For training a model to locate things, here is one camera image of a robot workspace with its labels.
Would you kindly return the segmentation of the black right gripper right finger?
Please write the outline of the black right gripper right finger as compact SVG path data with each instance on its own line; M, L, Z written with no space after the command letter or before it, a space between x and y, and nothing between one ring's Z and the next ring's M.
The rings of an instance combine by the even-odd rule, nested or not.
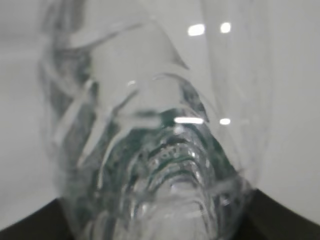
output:
M318 240L320 226L257 190L239 228L241 240Z

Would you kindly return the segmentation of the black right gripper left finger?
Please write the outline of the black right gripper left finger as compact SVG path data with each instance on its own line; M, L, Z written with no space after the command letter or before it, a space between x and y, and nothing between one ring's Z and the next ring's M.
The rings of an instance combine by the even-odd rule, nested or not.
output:
M2 240L73 240L75 237L56 198L0 231Z

